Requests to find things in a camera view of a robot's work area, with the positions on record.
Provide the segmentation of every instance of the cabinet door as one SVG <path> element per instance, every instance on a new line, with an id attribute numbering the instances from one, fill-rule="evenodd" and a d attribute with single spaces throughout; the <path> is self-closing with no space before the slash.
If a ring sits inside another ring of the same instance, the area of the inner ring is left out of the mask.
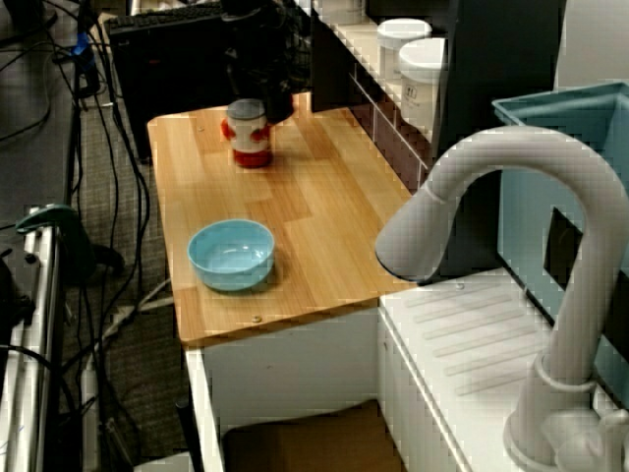
<path id="1" fill-rule="evenodd" d="M 324 111 L 348 106 L 350 71 L 354 70 L 354 58 L 314 10 L 311 21 L 312 109 Z"/>

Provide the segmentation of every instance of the sink drain grooves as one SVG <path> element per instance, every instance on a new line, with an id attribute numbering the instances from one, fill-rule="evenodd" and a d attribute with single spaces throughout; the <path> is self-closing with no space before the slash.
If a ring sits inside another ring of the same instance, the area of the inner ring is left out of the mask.
<path id="1" fill-rule="evenodd" d="M 468 293 L 476 293 L 482 290 L 489 290 L 490 288 L 495 288 L 498 286 L 499 284 L 497 283 L 475 283 L 466 285 L 463 290 L 456 290 L 453 287 L 451 290 L 421 292 L 421 296 L 406 300 L 406 302 L 404 302 L 404 305 L 406 306 L 406 308 L 413 308 L 419 305 L 440 302 L 441 300 L 447 300 L 448 298 L 459 297 Z"/>
<path id="2" fill-rule="evenodd" d="M 506 322 L 507 320 L 513 320 L 522 316 L 522 310 L 503 312 L 497 315 L 480 318 L 478 320 L 471 320 L 469 322 L 456 324 L 454 326 L 442 327 L 434 331 L 429 331 L 424 334 L 424 339 L 437 339 L 438 337 L 448 336 L 450 334 L 455 334 L 462 331 L 469 331 L 470 329 L 475 329 L 481 326 L 494 325 L 496 323 Z"/>
<path id="3" fill-rule="evenodd" d="M 491 336 L 482 337 L 480 339 L 474 339 L 468 342 L 460 342 L 458 344 L 442 347 L 434 351 L 434 357 L 445 357 L 458 352 L 468 351 L 481 346 L 487 346 L 495 342 L 505 341 L 507 339 L 513 339 L 515 337 L 526 336 L 527 334 L 533 334 L 537 332 L 534 326 L 525 326 L 518 329 L 510 329 L 508 331 L 499 332 Z"/>
<path id="4" fill-rule="evenodd" d="M 415 323 L 429 322 L 430 320 L 436 320 L 437 318 L 451 317 L 452 315 L 458 315 L 460 313 L 469 312 L 478 308 L 486 308 L 491 305 L 498 305 L 500 303 L 510 302 L 511 297 L 509 295 L 498 295 L 483 300 L 477 300 L 475 302 L 461 303 L 454 307 L 448 307 L 441 310 L 437 310 L 432 313 L 426 313 L 424 315 L 417 315 L 413 318 Z"/>
<path id="5" fill-rule="evenodd" d="M 444 370 L 445 375 L 448 377 L 456 376 L 457 374 L 463 374 L 465 372 L 475 371 L 476 369 L 482 369 L 483 367 L 493 366 L 501 362 L 511 361 L 520 357 L 535 354 L 542 350 L 542 344 L 539 342 L 533 343 L 529 346 L 521 347 L 519 349 L 513 349 L 511 351 L 501 352 L 500 354 L 494 354 L 492 356 L 476 359 L 471 362 L 465 362 L 456 366 L 448 367 Z"/>
<path id="6" fill-rule="evenodd" d="M 512 372 L 505 374 L 504 376 L 493 377 L 484 381 L 472 382 L 463 386 L 459 386 L 454 391 L 459 396 L 469 395 L 470 393 L 476 393 L 477 391 L 489 390 L 495 386 L 501 386 L 505 384 L 511 384 L 512 382 L 518 382 L 527 377 L 529 371 L 522 369 L 520 372 Z"/>

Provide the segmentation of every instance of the white jar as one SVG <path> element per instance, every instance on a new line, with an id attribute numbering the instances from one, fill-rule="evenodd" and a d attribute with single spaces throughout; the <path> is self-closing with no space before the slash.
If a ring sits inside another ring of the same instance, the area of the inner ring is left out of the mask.
<path id="1" fill-rule="evenodd" d="M 382 79 L 393 81 L 400 79 L 398 53 L 405 44 L 430 37 L 432 28 L 422 20 L 398 18 L 387 20 L 377 27 L 377 62 Z"/>
<path id="2" fill-rule="evenodd" d="M 432 37 L 400 49 L 402 119 L 423 131 L 432 131 L 445 39 Z"/>

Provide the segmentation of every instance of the white wall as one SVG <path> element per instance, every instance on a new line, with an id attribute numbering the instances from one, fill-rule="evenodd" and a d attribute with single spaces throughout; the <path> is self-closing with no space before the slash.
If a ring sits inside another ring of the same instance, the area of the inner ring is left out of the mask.
<path id="1" fill-rule="evenodd" d="M 629 0 L 568 0 L 555 86 L 629 81 Z"/>

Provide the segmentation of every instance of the black monitor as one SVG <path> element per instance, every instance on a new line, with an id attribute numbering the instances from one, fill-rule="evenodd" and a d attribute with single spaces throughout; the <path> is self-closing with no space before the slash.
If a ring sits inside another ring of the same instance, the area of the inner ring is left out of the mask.
<path id="1" fill-rule="evenodd" d="M 22 41 L 56 20 L 56 12 L 42 0 L 0 2 L 0 47 Z"/>

